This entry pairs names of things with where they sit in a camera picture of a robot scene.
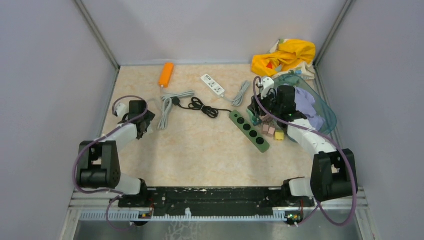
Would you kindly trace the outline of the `teal plug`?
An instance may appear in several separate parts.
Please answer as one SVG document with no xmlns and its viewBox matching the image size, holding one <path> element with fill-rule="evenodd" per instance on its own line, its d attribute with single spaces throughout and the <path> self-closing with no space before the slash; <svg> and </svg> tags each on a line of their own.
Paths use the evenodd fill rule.
<svg viewBox="0 0 424 240">
<path fill-rule="evenodd" d="M 250 116 L 250 121 L 254 127 L 262 124 L 262 120 L 260 117 L 256 117 L 254 115 Z"/>
</svg>

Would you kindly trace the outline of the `pink plug orange strip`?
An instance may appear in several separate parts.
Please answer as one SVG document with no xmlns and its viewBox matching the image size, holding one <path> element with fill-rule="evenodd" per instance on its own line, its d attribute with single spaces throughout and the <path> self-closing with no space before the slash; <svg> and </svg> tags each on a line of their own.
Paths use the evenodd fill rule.
<svg viewBox="0 0 424 240">
<path fill-rule="evenodd" d="M 270 138 L 273 138 L 275 135 L 276 129 L 274 127 L 269 127 L 268 132 L 267 132 L 267 136 Z"/>
</svg>

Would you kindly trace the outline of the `yellow plug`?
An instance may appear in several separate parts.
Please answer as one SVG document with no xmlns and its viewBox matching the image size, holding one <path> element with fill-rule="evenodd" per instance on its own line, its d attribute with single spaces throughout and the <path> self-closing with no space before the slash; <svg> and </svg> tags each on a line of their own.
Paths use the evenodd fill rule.
<svg viewBox="0 0 424 240">
<path fill-rule="evenodd" d="M 275 141 L 283 141 L 285 139 L 285 133 L 282 130 L 276 130 L 273 137 Z"/>
</svg>

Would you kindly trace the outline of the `green power strip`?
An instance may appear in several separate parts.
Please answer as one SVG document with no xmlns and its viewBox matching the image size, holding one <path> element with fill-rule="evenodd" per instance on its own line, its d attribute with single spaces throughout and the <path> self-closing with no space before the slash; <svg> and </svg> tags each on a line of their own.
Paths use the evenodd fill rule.
<svg viewBox="0 0 424 240">
<path fill-rule="evenodd" d="M 270 144 L 264 139 L 263 135 L 251 125 L 245 117 L 237 110 L 229 113 L 229 119 L 235 126 L 249 139 L 249 141 L 261 152 L 269 150 Z"/>
</svg>

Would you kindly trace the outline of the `white power strip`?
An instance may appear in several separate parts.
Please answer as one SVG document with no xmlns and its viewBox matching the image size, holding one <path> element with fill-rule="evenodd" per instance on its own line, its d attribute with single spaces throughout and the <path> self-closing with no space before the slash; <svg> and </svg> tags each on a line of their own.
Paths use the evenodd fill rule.
<svg viewBox="0 0 424 240">
<path fill-rule="evenodd" d="M 217 83 L 209 74 L 204 74 L 200 77 L 200 79 L 217 97 L 224 97 L 225 89 L 219 83 Z"/>
</svg>

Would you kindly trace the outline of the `orange power strip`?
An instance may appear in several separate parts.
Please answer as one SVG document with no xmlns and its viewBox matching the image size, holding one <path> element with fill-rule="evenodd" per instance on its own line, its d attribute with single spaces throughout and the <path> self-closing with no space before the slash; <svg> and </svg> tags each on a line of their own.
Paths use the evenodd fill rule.
<svg viewBox="0 0 424 240">
<path fill-rule="evenodd" d="M 169 83 L 172 78 L 173 70 L 174 70 L 174 64 L 172 62 L 167 62 L 163 65 L 163 68 L 158 80 L 158 85 L 161 88 L 167 88 L 169 86 Z"/>
</svg>

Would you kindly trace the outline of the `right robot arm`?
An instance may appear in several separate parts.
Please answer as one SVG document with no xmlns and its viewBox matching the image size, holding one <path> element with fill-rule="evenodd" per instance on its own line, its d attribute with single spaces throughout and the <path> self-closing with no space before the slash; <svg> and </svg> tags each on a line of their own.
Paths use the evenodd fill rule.
<svg viewBox="0 0 424 240">
<path fill-rule="evenodd" d="M 322 191 L 327 188 L 327 183 L 324 181 L 326 179 L 331 179 L 333 175 L 332 167 L 327 167 L 327 160 L 330 161 L 331 157 L 340 157 L 344 161 L 344 167 L 348 175 L 347 189 L 352 191 L 352 193 L 343 195 L 342 198 L 351 196 L 352 208 L 355 208 L 357 206 L 358 192 L 355 180 L 356 175 L 346 154 L 340 146 L 327 135 L 312 128 L 307 119 L 301 118 L 294 122 L 287 122 L 271 114 L 260 102 L 255 85 L 253 86 L 253 97 L 264 113 L 277 122 L 288 126 L 287 134 L 301 145 L 313 159 L 310 177 L 296 178 L 288 181 L 289 187 L 284 189 L 281 193 L 283 203 L 287 206 L 295 206 L 301 200 L 301 197 L 314 198 L 318 205 L 325 201 L 338 199 L 338 196 L 324 196 Z"/>
</svg>

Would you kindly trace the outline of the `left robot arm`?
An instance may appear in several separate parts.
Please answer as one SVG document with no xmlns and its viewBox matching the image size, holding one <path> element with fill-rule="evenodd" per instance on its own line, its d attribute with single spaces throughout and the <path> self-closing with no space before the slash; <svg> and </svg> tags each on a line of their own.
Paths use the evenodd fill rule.
<svg viewBox="0 0 424 240">
<path fill-rule="evenodd" d="M 75 188 L 84 194 L 127 195 L 136 206 L 146 206 L 150 200 L 147 184 L 122 173 L 119 152 L 132 141 L 142 139 L 155 116 L 145 100 L 132 100 L 115 129 L 103 137 L 81 142 L 72 170 Z"/>
</svg>

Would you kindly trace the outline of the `purple cloth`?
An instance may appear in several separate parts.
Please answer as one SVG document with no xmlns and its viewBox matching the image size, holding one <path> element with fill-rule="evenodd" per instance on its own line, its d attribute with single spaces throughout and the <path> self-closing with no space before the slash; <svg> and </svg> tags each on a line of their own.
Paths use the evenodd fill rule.
<svg viewBox="0 0 424 240">
<path fill-rule="evenodd" d="M 296 110 L 304 114 L 312 127 L 320 130 L 325 123 L 325 119 L 321 117 L 315 110 L 315 98 L 306 90 L 300 87 L 294 87 Z"/>
</svg>

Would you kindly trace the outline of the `teal plastic basket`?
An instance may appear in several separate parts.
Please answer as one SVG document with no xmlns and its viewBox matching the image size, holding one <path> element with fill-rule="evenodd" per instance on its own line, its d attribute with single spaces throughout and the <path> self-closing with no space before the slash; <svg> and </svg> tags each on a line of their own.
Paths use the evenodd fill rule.
<svg viewBox="0 0 424 240">
<path fill-rule="evenodd" d="M 313 86 L 309 84 L 309 81 L 305 81 L 299 75 L 296 74 L 283 74 L 280 75 L 274 80 L 274 87 L 279 86 L 291 86 L 298 87 L 308 91 L 314 98 L 315 104 L 314 108 L 317 113 L 324 118 L 325 123 L 322 128 L 319 130 L 320 133 L 329 135 L 337 125 L 337 118 L 334 111 L 328 106 L 328 104 L 321 98 L 321 96 L 314 90 Z"/>
</svg>

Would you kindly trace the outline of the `yellow cloth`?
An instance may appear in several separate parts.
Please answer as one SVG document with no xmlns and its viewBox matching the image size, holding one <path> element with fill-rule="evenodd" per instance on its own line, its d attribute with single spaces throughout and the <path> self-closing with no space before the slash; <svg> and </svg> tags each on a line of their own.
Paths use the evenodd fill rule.
<svg viewBox="0 0 424 240">
<path fill-rule="evenodd" d="M 302 39 L 280 39 L 266 54 L 254 55 L 250 70 L 261 77 L 279 77 L 295 74 L 304 80 L 313 80 L 316 71 L 313 61 L 316 46 Z"/>
</svg>

